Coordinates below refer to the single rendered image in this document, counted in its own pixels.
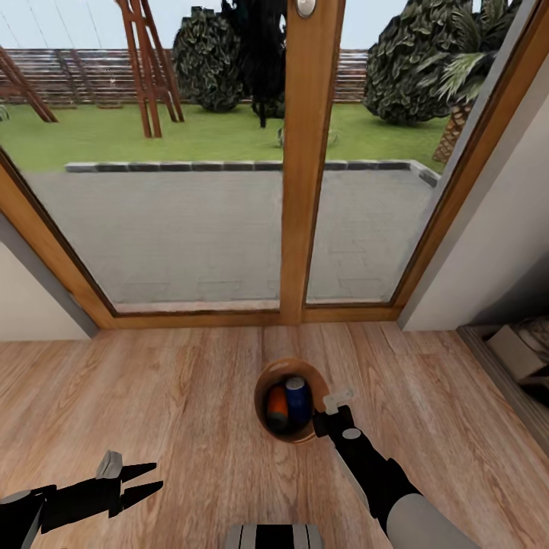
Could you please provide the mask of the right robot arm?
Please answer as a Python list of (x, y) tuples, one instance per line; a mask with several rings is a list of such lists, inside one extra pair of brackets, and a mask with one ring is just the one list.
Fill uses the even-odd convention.
[(402, 467), (386, 461), (361, 429), (348, 405), (354, 397), (342, 390), (323, 397), (325, 412), (311, 418), (316, 437), (329, 435), (341, 471), (373, 518), (378, 518), (394, 549), (482, 549), (438, 511), (409, 482)]

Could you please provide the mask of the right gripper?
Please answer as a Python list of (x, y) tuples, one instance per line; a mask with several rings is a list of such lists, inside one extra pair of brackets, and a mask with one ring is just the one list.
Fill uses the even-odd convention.
[(352, 412), (348, 405), (338, 406), (338, 410), (339, 412), (332, 416), (329, 416), (326, 412), (322, 412), (311, 417), (317, 438), (323, 437), (324, 435), (329, 435), (331, 437), (332, 426), (338, 421), (351, 422), (354, 425)]

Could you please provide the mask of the trash can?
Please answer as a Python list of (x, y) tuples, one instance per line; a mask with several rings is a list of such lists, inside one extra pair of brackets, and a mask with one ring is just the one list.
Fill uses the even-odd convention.
[(325, 412), (326, 406), (323, 404), (323, 397), (331, 394), (328, 385), (312, 364), (298, 358), (282, 358), (266, 367), (256, 381), (253, 403), (258, 421), (272, 438), (281, 443), (300, 445), (316, 438), (311, 417), (301, 423), (290, 420), (287, 427), (282, 430), (271, 430), (267, 425), (267, 418), (265, 418), (270, 389), (273, 386), (285, 386), (285, 383), (294, 377), (302, 377), (306, 383), (311, 417), (317, 413)]

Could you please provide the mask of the can of soda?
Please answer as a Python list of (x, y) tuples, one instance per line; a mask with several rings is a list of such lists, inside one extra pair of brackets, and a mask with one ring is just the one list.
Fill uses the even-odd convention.
[(285, 386), (273, 386), (268, 392), (265, 418), (271, 430), (282, 430), (290, 422)]
[(309, 395), (302, 377), (294, 377), (285, 383), (289, 419), (306, 422), (311, 417)]

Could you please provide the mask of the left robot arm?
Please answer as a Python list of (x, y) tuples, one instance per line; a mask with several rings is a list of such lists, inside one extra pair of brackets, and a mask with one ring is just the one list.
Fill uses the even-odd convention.
[(38, 531), (41, 534), (99, 512), (108, 518), (134, 506), (163, 488), (163, 481), (127, 487), (123, 483), (156, 469), (156, 463), (123, 466), (122, 454), (106, 451), (95, 479), (57, 490), (56, 485), (19, 491), (0, 500), (0, 549), (30, 549)]

